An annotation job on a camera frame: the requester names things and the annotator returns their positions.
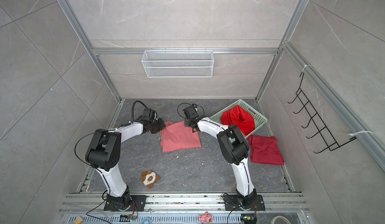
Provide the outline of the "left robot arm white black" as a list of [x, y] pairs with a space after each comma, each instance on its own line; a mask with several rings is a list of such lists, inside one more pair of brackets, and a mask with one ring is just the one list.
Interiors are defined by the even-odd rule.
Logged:
[[121, 144], [146, 132], [156, 134], [165, 128], [163, 119], [141, 117], [116, 129], [98, 129], [93, 133], [85, 161], [99, 173], [106, 186], [105, 211], [142, 211], [146, 197], [130, 195], [119, 170]]

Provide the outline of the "pink t shirt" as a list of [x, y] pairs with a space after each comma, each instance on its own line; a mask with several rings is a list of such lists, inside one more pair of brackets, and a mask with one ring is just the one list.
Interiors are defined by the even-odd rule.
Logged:
[[177, 123], [167, 121], [165, 126], [160, 132], [163, 153], [202, 147], [198, 133], [186, 127], [184, 121]]

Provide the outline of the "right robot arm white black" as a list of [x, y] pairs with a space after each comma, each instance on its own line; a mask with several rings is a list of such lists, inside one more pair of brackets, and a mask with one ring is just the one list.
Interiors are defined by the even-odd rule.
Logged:
[[257, 197], [248, 168], [249, 145], [236, 125], [221, 125], [208, 117], [187, 118], [186, 127], [215, 137], [224, 159], [231, 165], [236, 179], [237, 203], [249, 209]]

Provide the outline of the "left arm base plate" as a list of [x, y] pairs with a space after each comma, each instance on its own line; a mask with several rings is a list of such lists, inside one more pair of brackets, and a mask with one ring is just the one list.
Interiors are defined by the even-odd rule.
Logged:
[[118, 198], [108, 195], [103, 210], [112, 212], [142, 212], [144, 211], [146, 198], [147, 196], [145, 195], [126, 195]]

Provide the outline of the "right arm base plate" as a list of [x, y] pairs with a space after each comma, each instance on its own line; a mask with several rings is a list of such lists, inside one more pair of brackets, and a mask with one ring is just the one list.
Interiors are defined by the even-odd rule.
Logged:
[[261, 195], [229, 195], [223, 194], [223, 201], [225, 203], [226, 211], [265, 211], [265, 203]]

